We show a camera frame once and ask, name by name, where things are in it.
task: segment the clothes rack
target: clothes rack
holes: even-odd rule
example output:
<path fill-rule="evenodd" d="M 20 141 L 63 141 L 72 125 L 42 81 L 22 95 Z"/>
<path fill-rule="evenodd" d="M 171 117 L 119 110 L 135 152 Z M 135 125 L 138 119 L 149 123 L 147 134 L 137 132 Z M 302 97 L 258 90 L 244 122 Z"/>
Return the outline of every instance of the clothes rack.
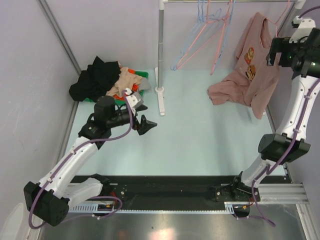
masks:
<path fill-rule="evenodd" d="M 237 3 L 278 3 L 278 2 L 287 2 L 288 0 L 237 0 Z M 306 0 L 290 0 L 293 3 L 293 6 L 289 8 L 284 21 L 282 21 L 279 30 L 282 30 L 284 24 L 288 25 L 291 21 L 290 16 L 294 14 L 296 9 L 301 9 Z M 165 16 L 165 4 L 167 3 L 197 3 L 197 0 L 159 0 L 159 23 L 158 23 L 158 64 L 155 68 L 155 78 L 156 78 L 156 87 L 155 92 L 158 96 L 159 104 L 159 113 L 161 116 L 166 114 L 165 111 L 165 102 L 164 102 L 164 91 L 163 86 L 163 40 L 164 40 L 164 16 Z M 211 0 L 212 3 L 228 3 L 229 0 Z"/>

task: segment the graphic print on shirt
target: graphic print on shirt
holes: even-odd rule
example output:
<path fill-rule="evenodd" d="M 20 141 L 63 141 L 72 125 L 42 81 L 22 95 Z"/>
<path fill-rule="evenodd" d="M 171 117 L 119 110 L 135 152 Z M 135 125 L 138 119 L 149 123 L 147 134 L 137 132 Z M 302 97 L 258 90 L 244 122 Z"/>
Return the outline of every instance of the graphic print on shirt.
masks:
<path fill-rule="evenodd" d="M 248 52 L 244 55 L 244 60 L 248 64 L 247 71 L 245 72 L 246 77 L 252 81 L 256 76 L 256 66 L 251 65 L 252 59 L 254 59 L 255 49 L 251 46 L 248 49 Z"/>
<path fill-rule="evenodd" d="M 251 64 L 251 60 L 254 58 L 255 55 L 255 50 L 253 47 L 249 47 L 248 52 L 244 55 L 244 60 L 246 62 L 246 64 L 250 65 Z"/>

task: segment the green basket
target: green basket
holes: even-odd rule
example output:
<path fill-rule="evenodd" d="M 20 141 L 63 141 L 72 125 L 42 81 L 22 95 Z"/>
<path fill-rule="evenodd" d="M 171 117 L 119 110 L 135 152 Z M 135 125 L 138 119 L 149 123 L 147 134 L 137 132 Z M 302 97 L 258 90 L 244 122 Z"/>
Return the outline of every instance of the green basket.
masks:
<path fill-rule="evenodd" d="M 143 78 L 146 78 L 146 79 L 148 79 L 148 77 L 149 77 L 149 73 L 147 73 L 146 71 L 135 71 L 134 74 L 136 74 L 138 76 L 141 76 Z M 141 90 L 141 91 L 139 91 L 139 94 L 143 97 L 144 96 L 144 92 L 145 92 L 144 90 Z M 94 103 L 94 101 L 92 101 L 90 98 L 86 98 L 84 101 L 85 102 L 93 102 Z M 117 105 L 122 105 L 122 104 L 125 103 L 125 101 L 124 100 L 115 99 L 115 103 Z"/>

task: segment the pile of clothes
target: pile of clothes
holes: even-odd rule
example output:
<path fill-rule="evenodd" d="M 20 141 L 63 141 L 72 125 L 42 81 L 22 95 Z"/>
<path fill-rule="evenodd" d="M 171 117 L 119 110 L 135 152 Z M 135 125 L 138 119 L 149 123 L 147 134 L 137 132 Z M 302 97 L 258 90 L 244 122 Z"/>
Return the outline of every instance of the pile of clothes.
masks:
<path fill-rule="evenodd" d="M 97 102 L 101 96 L 112 96 L 123 100 L 126 88 L 135 92 L 151 88 L 145 77 L 134 74 L 128 67 L 121 67 L 117 61 L 104 62 L 98 56 L 87 70 L 81 71 L 78 82 L 71 85 L 69 94 L 74 101 L 86 98 Z"/>

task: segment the pink t-shirt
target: pink t-shirt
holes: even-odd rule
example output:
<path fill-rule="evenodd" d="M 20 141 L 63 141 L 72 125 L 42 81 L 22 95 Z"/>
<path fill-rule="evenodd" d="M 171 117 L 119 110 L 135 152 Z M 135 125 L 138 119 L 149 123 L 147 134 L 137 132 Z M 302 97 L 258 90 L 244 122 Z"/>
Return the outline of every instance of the pink t-shirt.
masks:
<path fill-rule="evenodd" d="M 257 12 L 249 21 L 235 51 L 238 62 L 222 82 L 208 88 L 214 105 L 226 101 L 251 106 L 261 119 L 279 80 L 279 66 L 267 66 L 272 43 L 268 20 Z"/>

